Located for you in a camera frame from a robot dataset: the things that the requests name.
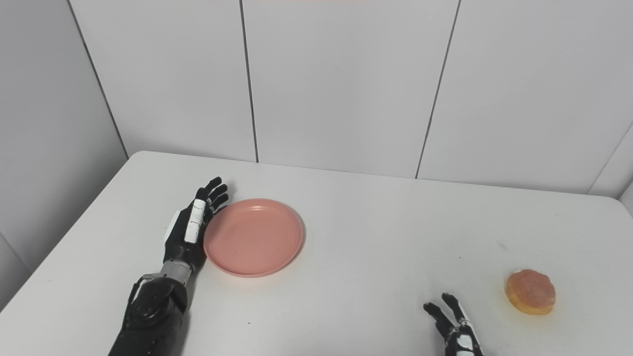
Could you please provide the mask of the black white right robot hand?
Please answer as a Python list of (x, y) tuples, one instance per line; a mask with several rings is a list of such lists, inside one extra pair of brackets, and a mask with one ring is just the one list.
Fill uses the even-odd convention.
[(475, 327), (467, 317), (459, 300), (450, 293), (443, 293), (441, 298), (451, 309), (454, 321), (450, 320), (434, 303), (423, 304), (423, 309), (434, 319), (435, 327), (445, 342), (445, 355), (483, 356), (484, 352), (475, 333)]

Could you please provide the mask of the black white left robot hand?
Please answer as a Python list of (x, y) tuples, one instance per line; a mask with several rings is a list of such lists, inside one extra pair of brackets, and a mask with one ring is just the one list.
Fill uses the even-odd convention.
[(194, 200), (177, 211), (167, 230), (163, 261), (181, 261), (197, 273), (206, 261), (203, 239), (208, 223), (228, 202), (228, 186), (215, 177), (197, 190)]

